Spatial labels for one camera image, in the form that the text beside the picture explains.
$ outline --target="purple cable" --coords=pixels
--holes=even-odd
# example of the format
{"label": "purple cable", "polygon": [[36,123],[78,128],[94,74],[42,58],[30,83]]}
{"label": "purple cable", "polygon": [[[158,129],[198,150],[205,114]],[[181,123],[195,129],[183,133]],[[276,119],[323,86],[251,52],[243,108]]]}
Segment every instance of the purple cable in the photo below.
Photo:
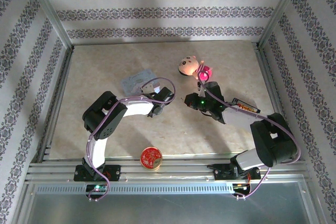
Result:
{"label": "purple cable", "polygon": [[[105,117],[103,118],[103,120],[100,122],[100,124],[99,124],[99,125],[96,127],[96,129],[90,134],[89,139],[88,139],[88,143],[86,144],[86,155],[88,156],[89,164],[90,164],[90,166],[92,167],[92,169],[93,169],[96,173],[98,173],[103,179],[105,179],[106,182],[107,182],[107,187],[106,187],[106,191],[105,191],[105,193],[104,193],[102,196],[100,196],[99,198],[94,199],[95,201],[99,201],[99,200],[101,200],[102,198],[104,198],[104,197],[109,193],[109,190],[110,190],[110,186],[111,186],[111,185],[110,185],[110,181],[109,181],[109,179],[108,179],[103,173],[101,173],[100,171],[98,171],[98,170],[93,166],[92,159],[91,159],[90,154],[89,154],[89,151],[90,151],[90,142],[92,141],[93,136],[99,131],[99,129],[100,129],[100,128],[102,127],[102,125],[105,123],[105,121],[106,121],[107,118],[110,116],[110,114],[112,113],[112,111],[113,111],[113,110],[117,107],[117,105],[118,105],[119,103],[121,103],[121,102],[124,102],[124,101],[148,101],[148,102],[156,102],[156,103],[162,103],[162,104],[163,104],[163,103],[171,103],[171,102],[175,99],[175,94],[176,94],[176,88],[175,88],[175,85],[174,85],[174,83],[173,83],[171,80],[169,80],[169,79],[167,79],[167,78],[164,78],[164,77],[157,77],[157,78],[154,78],[154,79],[152,79],[152,80],[146,82],[146,83],[142,86],[142,88],[143,88],[144,86],[146,86],[148,83],[150,83],[150,82],[152,82],[152,81],[154,81],[154,80],[157,80],[157,79],[166,80],[166,81],[168,81],[168,82],[173,86],[174,93],[173,93],[173,96],[172,96],[168,101],[164,102],[164,101],[152,100],[152,99],[143,98],[143,97],[128,97],[128,98],[120,99],[119,101],[117,101],[117,102],[112,106],[112,108],[109,110],[109,112],[106,114],[106,116],[105,116]],[[91,198],[91,193],[94,192],[94,191],[97,191],[97,190],[93,189],[93,190],[91,190],[91,191],[89,192],[89,195],[88,195],[88,197],[89,197],[89,201],[92,200],[92,198]]]}
{"label": "purple cable", "polygon": [[[224,102],[222,101],[221,99],[219,99],[218,97],[216,97],[214,94],[212,94],[211,92],[209,92],[206,88],[205,88],[205,85],[204,83],[201,81],[200,79],[200,74],[201,73],[205,73],[207,75],[207,81],[209,80],[209,75],[206,71],[204,70],[201,70],[197,75],[198,75],[198,80],[200,82],[200,84],[202,85],[202,88],[204,89],[204,91],[206,91],[213,99],[215,99],[216,101],[220,102],[221,104],[229,107],[230,109],[233,109],[235,111],[239,111],[239,112],[243,112],[245,114],[248,114],[250,116],[254,116],[256,118],[260,118],[260,119],[263,119],[263,120],[266,120],[268,122],[270,122],[271,124],[275,125],[276,127],[278,127],[279,129],[281,129],[282,131],[284,131],[292,140],[293,142],[295,143],[296,145],[296,148],[297,148],[297,152],[296,152],[296,157],[292,160],[292,161],[287,161],[287,162],[281,162],[281,164],[285,164],[285,165],[289,165],[289,164],[293,164],[295,163],[297,160],[299,160],[300,156],[301,156],[301,148],[297,142],[297,140],[295,139],[295,137],[293,136],[293,134],[291,134],[286,128],[284,128],[283,126],[281,126],[280,124],[274,122],[273,120],[265,117],[265,116],[262,116],[262,115],[258,115],[256,113],[253,113],[253,112],[249,112],[247,110],[243,110],[243,109],[239,109],[239,108],[234,108],[232,105],[228,104],[227,102]],[[260,182],[258,183],[258,185],[256,186],[256,188],[253,189],[252,192],[250,192],[249,194],[247,194],[246,196],[243,196],[243,197],[240,197],[241,199],[242,198],[248,198],[249,196],[251,196],[261,185],[261,183],[265,180],[266,176],[268,175],[269,171],[271,170],[271,168],[269,167],[265,173],[265,175],[263,176],[263,178],[260,180]]]}

